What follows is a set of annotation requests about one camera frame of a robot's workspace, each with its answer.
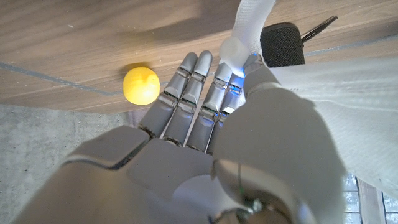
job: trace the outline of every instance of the metal joint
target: metal joint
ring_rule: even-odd
[[[178,99],[176,99],[176,97],[174,97],[173,95],[171,95],[171,94],[169,94],[167,92],[161,93],[159,95],[159,100],[163,104],[165,104],[165,105],[167,105],[167,106],[169,106],[171,108],[175,108],[177,103],[178,103]]]
[[[178,107],[181,108],[182,111],[187,112],[189,114],[193,114],[197,108],[194,103],[184,99],[178,103]]]
[[[220,80],[219,78],[214,78],[213,84],[224,89],[228,86],[228,82]]]
[[[213,111],[212,109],[207,108],[206,106],[201,108],[201,110],[199,111],[199,115],[209,121],[216,121],[218,116],[217,111]]]
[[[181,67],[178,68],[177,71],[175,71],[175,73],[181,75],[182,77],[184,77],[186,79],[188,79],[189,76],[191,75],[191,73],[189,71],[186,71],[185,69],[183,69]]]
[[[230,91],[234,94],[237,94],[237,95],[242,94],[242,88],[240,88],[238,86],[234,86],[232,84],[229,84],[228,91]]]
[[[198,80],[199,82],[202,82],[202,83],[204,83],[206,81],[206,77],[203,76],[203,75],[200,75],[197,72],[193,72],[192,73],[192,78],[194,78],[194,79],[196,79],[196,80]]]

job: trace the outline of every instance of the robot finger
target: robot finger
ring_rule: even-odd
[[[185,56],[164,91],[141,119],[138,128],[147,132],[151,138],[159,138],[162,134],[187,87],[197,60],[198,56],[193,52]]]
[[[187,147],[202,152],[206,151],[231,76],[232,70],[227,64],[218,65],[213,82],[188,137]]]
[[[213,153],[215,139],[217,138],[218,133],[221,131],[225,120],[232,112],[246,102],[243,93],[243,81],[244,78],[241,78],[235,74],[232,75],[229,81],[227,91],[221,105],[221,110],[218,113],[213,132],[211,133],[210,140],[208,142],[207,150],[205,151],[207,154]]]
[[[165,131],[164,140],[172,142],[176,146],[182,146],[184,143],[212,60],[213,56],[209,51],[206,50],[200,54],[187,87],[182,93],[182,97]]]

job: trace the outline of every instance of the white fabric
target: white fabric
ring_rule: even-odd
[[[315,103],[347,170],[398,198],[398,58],[271,68]]]
[[[261,53],[260,35],[275,0],[242,0],[236,13],[232,36],[237,37],[250,53]]]

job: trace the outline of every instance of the robotic hand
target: robotic hand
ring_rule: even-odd
[[[16,223],[341,222],[344,169],[312,103],[253,54],[245,81],[220,64],[198,108],[211,61],[189,53],[138,129],[83,143]]]

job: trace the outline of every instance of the black speaker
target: black speaker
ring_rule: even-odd
[[[300,31],[293,23],[283,22],[264,27],[260,43],[268,67],[305,64]]]

